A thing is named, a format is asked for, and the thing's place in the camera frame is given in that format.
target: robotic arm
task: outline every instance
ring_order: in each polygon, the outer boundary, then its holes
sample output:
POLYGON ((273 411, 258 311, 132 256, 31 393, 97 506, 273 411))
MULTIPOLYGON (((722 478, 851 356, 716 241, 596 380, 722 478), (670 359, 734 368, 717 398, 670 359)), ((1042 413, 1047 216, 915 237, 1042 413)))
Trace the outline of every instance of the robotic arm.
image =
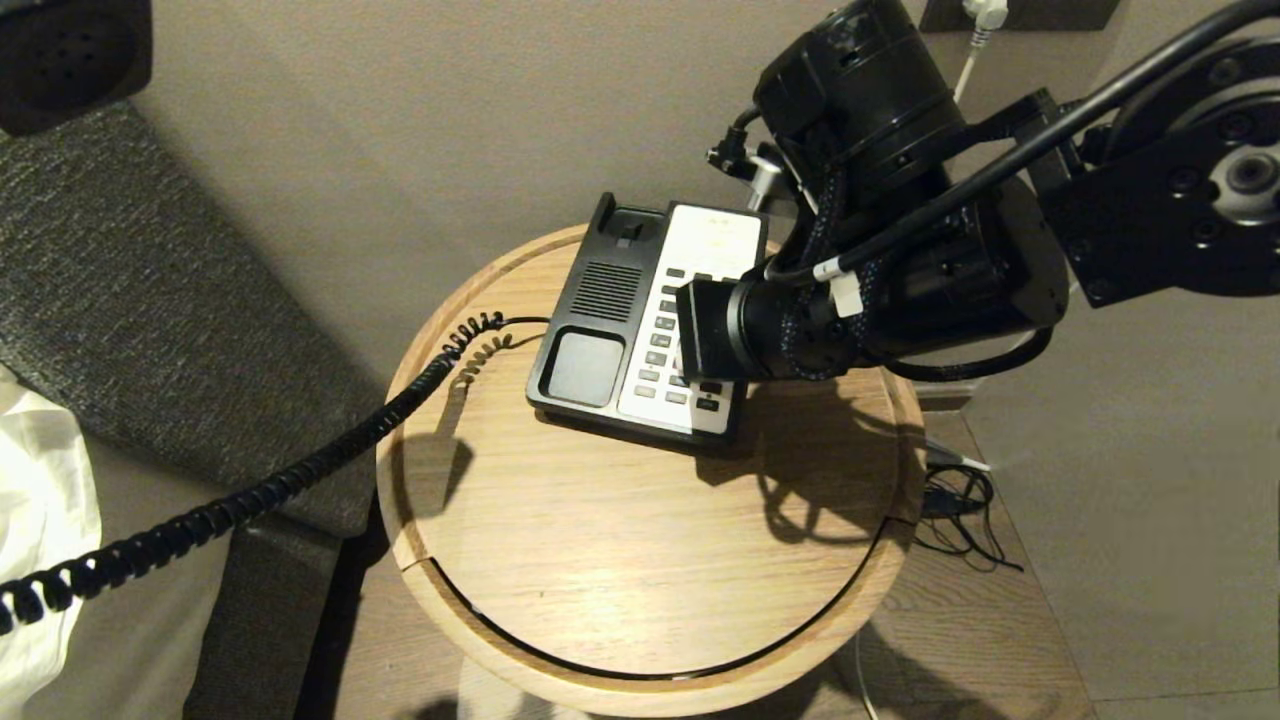
POLYGON ((764 70, 754 108, 708 154, 742 177, 758 114, 772 136, 758 155, 786 167, 800 217, 739 282, 680 292, 686 375, 1005 372, 1064 316, 1064 256, 1094 307, 1166 287, 1280 292, 1280 38, 1221 41, 1277 14, 1275 0, 1233 4, 1080 101, 1039 90, 966 124, 899 0, 833 12, 764 70), (951 183, 943 163, 1007 138, 1012 150, 951 183), (900 360, 1024 332, 986 361, 900 360))

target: tangled black cable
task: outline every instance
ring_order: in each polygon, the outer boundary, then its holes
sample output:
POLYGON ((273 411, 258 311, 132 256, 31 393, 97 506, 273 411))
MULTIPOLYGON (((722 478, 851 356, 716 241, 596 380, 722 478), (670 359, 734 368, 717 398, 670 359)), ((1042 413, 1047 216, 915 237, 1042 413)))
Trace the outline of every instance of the tangled black cable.
POLYGON ((1024 570, 1021 565, 1009 561, 1009 556, 1005 555, 1005 548, 1000 544, 1000 541, 996 539, 996 533, 991 529, 991 503, 993 500, 996 500, 996 488, 991 484, 991 477, 987 473, 978 470, 977 468, 969 468, 968 465, 929 466, 924 484, 924 510, 920 514, 920 518, 922 520, 928 521, 929 528, 933 529, 933 536, 938 539, 938 542, 945 543, 945 547, 929 544, 920 538, 915 538, 915 544, 943 555, 954 555, 957 557, 963 557, 973 552, 991 561, 993 565, 1004 565, 1005 568, 1011 568, 1023 573, 1024 570), (943 473, 959 473, 968 478, 964 491, 959 491, 951 483, 943 480, 941 478, 943 473), (979 495, 974 496, 974 491, 978 491, 979 495), (964 525, 964 521, 961 521, 964 515, 970 515, 978 511, 982 511, 982 533, 991 543, 991 550, 983 547, 977 538, 973 537, 973 533, 969 532, 969 528, 964 525), (960 538, 965 544, 952 542, 950 538, 943 536, 936 527, 933 527, 933 520, 950 520, 951 525, 957 533, 960 533, 960 538))

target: gray upholstered headboard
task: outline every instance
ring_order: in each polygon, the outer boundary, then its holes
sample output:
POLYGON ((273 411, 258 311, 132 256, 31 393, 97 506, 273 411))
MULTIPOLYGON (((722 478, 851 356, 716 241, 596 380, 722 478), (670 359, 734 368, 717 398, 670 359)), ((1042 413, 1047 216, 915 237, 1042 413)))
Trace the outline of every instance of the gray upholstered headboard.
MULTIPOLYGON (((225 486, 381 398, 127 104, 0 142, 0 361, 88 429, 225 486)), ((371 478, 365 457, 284 512, 351 536, 371 478)))

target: wooden floor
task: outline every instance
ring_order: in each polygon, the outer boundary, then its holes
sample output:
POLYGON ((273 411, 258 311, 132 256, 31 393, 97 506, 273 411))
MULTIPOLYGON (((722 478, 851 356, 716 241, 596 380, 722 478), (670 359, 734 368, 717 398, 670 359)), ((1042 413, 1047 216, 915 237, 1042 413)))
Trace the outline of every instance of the wooden floor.
MULTIPOLYGON (((957 413, 927 414, 929 437, 980 457, 957 413)), ((995 478, 997 491, 1000 477, 995 478)), ((1002 503, 993 532, 1010 560, 1027 556, 1002 503)), ((920 528, 920 537, 929 530, 920 528)), ((882 719, 1076 720, 1094 717, 1057 621, 1028 566, 1025 574, 916 547, 872 624, 861 662, 882 719)), ((387 555, 365 577, 355 635, 338 687, 339 719, 453 720, 462 655, 431 625, 387 555)), ((553 715, 522 703, 509 720, 553 715)), ((868 717, 856 692, 852 644, 782 691, 718 712, 717 720, 868 717)), ((508 720, 506 717, 477 720, 508 720)))

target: screw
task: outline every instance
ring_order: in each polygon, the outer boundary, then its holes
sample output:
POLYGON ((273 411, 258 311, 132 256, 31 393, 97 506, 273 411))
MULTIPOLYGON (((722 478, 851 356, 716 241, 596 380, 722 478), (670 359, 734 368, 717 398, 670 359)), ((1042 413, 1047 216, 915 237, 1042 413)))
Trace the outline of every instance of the screw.
POLYGON ((1233 163, 1226 170, 1226 184, 1240 195, 1262 195, 1271 190, 1276 177, 1280 177, 1280 167, 1275 158, 1260 152, 1233 163))
POLYGON ((1115 292, 1115 284, 1106 279, 1091 281, 1089 284, 1084 286, 1084 292, 1088 292, 1089 297, 1094 300, 1106 300, 1115 292))
POLYGON ((1192 225, 1192 236, 1201 241, 1210 241, 1222 232, 1222 225, 1217 220, 1201 220, 1192 225))
POLYGON ((1217 135, 1222 140, 1244 140, 1253 132, 1253 118, 1244 113, 1231 113, 1217 124, 1217 135))
POLYGON ((1213 63, 1213 68, 1208 72, 1208 81, 1219 87, 1225 87, 1240 79, 1243 69, 1235 58, 1222 58, 1213 63))
POLYGON ((1201 179, 1201 172, 1196 168, 1178 168, 1169 173, 1169 190, 1183 195, 1196 190, 1201 179))
POLYGON ((1084 238, 1073 240, 1071 243, 1068 246, 1068 254, 1070 255, 1073 263, 1085 261, 1089 258, 1089 252, 1092 250, 1093 249, 1089 247, 1089 241, 1084 238))

